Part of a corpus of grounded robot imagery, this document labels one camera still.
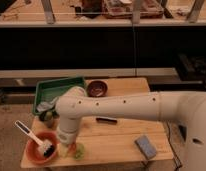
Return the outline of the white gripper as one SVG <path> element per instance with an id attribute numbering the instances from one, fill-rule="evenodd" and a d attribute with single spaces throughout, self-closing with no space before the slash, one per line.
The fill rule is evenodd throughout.
<path id="1" fill-rule="evenodd" d="M 56 136 L 58 140 L 61 142 L 58 144 L 58 154 L 60 157 L 66 157 L 69 153 L 69 147 L 65 145 L 70 145 L 75 142 L 77 138 L 76 133 L 67 133 L 60 129 L 57 129 Z"/>

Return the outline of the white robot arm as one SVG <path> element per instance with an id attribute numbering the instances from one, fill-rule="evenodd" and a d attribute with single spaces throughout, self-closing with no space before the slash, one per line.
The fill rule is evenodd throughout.
<path id="1" fill-rule="evenodd" d="M 57 137 L 69 145 L 87 116 L 174 122 L 187 128 L 181 171 L 206 171 L 206 92 L 161 91 L 92 98 L 75 86 L 56 101 Z"/>

